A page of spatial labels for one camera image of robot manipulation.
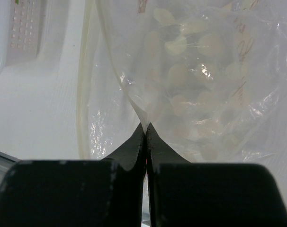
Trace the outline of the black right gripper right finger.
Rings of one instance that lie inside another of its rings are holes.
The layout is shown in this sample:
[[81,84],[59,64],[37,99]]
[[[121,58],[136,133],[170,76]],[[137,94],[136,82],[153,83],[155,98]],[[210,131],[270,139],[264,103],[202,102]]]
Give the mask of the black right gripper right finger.
[[270,171],[257,164],[191,163],[147,128],[153,227],[287,227]]

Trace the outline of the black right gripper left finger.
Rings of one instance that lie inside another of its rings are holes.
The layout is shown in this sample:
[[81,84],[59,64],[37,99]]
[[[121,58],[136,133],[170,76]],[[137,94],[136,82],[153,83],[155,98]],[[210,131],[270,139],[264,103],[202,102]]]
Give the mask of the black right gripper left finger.
[[139,227],[144,132],[101,160],[23,160],[0,185],[0,227]]

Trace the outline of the clear zip top bag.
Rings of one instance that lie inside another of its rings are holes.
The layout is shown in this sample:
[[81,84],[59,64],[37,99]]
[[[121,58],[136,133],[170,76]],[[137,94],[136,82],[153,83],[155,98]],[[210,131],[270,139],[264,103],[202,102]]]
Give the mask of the clear zip top bag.
[[149,124],[190,162],[279,156],[287,0],[88,0],[84,16],[81,158]]

